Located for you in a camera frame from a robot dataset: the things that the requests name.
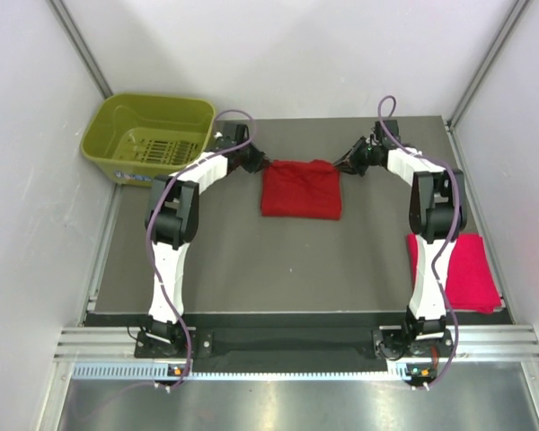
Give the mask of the red t shirt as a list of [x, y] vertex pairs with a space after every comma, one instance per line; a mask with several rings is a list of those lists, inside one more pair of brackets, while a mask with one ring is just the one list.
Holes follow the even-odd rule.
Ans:
[[275, 161], [262, 174], [261, 215], [340, 220], [340, 172], [329, 162]]

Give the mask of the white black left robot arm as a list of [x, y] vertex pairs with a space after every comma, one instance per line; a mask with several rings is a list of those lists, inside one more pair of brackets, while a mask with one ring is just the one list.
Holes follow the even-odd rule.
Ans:
[[182, 321], [182, 285], [190, 243], [199, 228], [199, 198], [215, 182], [241, 168], [258, 172], [268, 163], [243, 123], [224, 124], [215, 146], [180, 172], [152, 181], [146, 210], [146, 250], [154, 290], [137, 335], [139, 358], [183, 358], [191, 352], [190, 330]]

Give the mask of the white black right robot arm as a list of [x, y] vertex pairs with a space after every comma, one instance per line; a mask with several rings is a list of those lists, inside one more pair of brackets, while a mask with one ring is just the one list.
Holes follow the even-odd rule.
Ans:
[[383, 167], [411, 188], [409, 226], [418, 253], [413, 293], [399, 337], [381, 334], [376, 341], [376, 353], [390, 361], [452, 341], [446, 329], [447, 314], [453, 311], [446, 281], [466, 225], [464, 174], [402, 144], [398, 133], [395, 120], [380, 119], [370, 136], [362, 136], [334, 163], [338, 171], [359, 176], [370, 167]]

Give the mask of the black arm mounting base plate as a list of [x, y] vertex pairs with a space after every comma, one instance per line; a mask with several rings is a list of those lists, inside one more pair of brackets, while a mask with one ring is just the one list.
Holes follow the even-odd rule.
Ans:
[[[147, 315], [97, 313], [85, 319], [92, 328], [122, 327], [136, 338]], [[189, 359], [201, 372], [382, 371], [390, 361], [376, 353], [381, 334], [401, 333], [399, 312], [250, 312], [188, 313]], [[401, 359], [447, 357], [453, 341], [432, 349], [416, 348]]]

